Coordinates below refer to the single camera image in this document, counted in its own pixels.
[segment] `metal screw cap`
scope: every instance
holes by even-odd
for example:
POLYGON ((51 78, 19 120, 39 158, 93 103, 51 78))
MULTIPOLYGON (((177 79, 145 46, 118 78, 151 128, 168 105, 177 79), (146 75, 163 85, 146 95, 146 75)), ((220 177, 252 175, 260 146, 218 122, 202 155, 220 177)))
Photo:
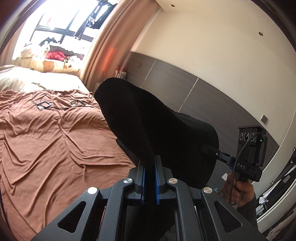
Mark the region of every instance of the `metal screw cap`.
POLYGON ((98 189, 96 187, 91 187, 91 188, 87 189, 87 192, 89 194, 95 194, 95 193, 97 193, 97 191, 98 191, 98 189))
POLYGON ((176 184, 176 183, 178 182, 178 180, 175 179, 175 178, 170 178, 170 179, 168 180, 168 182, 169 182, 170 184, 176 184))
POLYGON ((131 179, 130 177, 127 177, 127 178, 125 178, 125 179, 123 180, 123 182, 124 182, 125 184, 130 184, 130 183, 133 182, 133 179, 131 179))
POLYGON ((204 193, 207 193, 207 194, 210 194, 213 192, 212 188, 209 188, 209 187, 205 187, 203 190, 204 190, 204 193))

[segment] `human hand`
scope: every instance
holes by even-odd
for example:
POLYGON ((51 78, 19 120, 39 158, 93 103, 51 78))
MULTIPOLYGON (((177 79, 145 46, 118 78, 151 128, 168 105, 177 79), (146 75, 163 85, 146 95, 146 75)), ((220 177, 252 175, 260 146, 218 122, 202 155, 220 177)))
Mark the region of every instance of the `human hand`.
MULTIPOLYGON (((230 192, 230 183, 231 183, 231 172, 227 175, 227 180, 224 184, 223 189, 223 198, 228 202, 229 192, 230 192)), ((243 191, 244 194, 238 204, 238 207, 245 205, 246 203, 250 202, 254 198, 254 187, 251 184, 250 180, 248 182, 240 182, 234 179, 233 182, 233 190, 232 190, 232 197, 231 197, 231 204, 234 204, 239 200, 239 191, 243 191)))

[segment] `bed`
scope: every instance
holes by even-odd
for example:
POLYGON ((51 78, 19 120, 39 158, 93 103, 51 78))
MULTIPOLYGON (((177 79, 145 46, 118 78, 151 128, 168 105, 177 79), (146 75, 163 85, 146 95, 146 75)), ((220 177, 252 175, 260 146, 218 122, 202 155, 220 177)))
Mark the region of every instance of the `bed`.
POLYGON ((4 66, 0 87, 0 187, 19 241, 31 240, 88 187, 112 186, 135 167, 78 77, 4 66), (39 110, 41 100, 52 109, 39 110), (73 107, 77 101, 84 106, 73 107))

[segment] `curtain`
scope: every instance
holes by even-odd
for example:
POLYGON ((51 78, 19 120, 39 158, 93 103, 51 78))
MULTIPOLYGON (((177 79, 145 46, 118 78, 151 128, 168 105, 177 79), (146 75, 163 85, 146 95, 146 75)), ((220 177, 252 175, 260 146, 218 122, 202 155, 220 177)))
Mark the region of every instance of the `curtain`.
POLYGON ((89 91, 113 77, 149 18, 160 8, 155 0, 121 0, 108 16, 85 58, 80 79, 89 91))
POLYGON ((25 23, 23 23, 18 28, 18 30, 15 32, 15 34, 12 36, 12 38, 9 40, 8 44, 6 45, 5 49, 3 50, 0 56, 0 66, 11 64, 13 51, 15 49, 15 46, 17 44, 17 39, 20 36, 20 32, 22 31, 24 24, 25 23))

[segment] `black cable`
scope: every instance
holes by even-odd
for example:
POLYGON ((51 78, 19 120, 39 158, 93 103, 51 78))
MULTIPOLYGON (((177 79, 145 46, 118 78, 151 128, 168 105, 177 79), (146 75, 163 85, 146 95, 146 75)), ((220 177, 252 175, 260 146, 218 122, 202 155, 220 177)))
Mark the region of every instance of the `black cable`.
POLYGON ((246 147, 246 145, 252 140, 254 139, 257 135, 261 134, 260 132, 257 132, 254 136, 249 137, 249 139, 247 140, 247 142, 244 144, 244 146, 242 147, 242 149, 240 150, 239 154, 237 155, 237 159, 235 160, 233 169, 232 169, 232 173, 231 173, 231 183, 230 183, 230 190, 229 190, 229 197, 228 197, 228 203, 231 205, 231 198, 232 198, 232 189, 233 189, 233 182, 234 182, 234 172, 235 172, 235 167, 237 166, 237 160, 239 159, 239 156, 242 152, 242 150, 246 147))
MULTIPOLYGON (((55 91, 55 90, 45 90, 45 91, 47 91, 47 92, 49 92, 49 93, 51 93, 51 92, 53 92, 53 91, 55 91)), ((35 94, 33 94, 32 95, 32 98, 31 98, 31 101, 36 105, 36 106, 38 106, 39 104, 37 104, 36 102, 34 102, 34 100, 33 100, 33 98, 34 98, 34 96, 37 94, 38 92, 36 92, 35 94)), ((71 94, 67 94, 67 95, 70 95, 76 102, 82 102, 82 101, 79 101, 78 99, 76 99, 73 95, 71 95, 71 94)), ((78 105, 78 106, 75 106, 75 107, 90 107, 90 108, 93 108, 93 106, 90 106, 90 105, 86 105, 86 103, 84 103, 84 102, 82 102, 83 104, 81 104, 81 105, 78 105)), ((67 110, 67 109, 70 109, 70 108, 72 108, 73 106, 71 106, 71 107, 44 107, 43 106, 43 108, 45 109, 45 110, 67 110)))

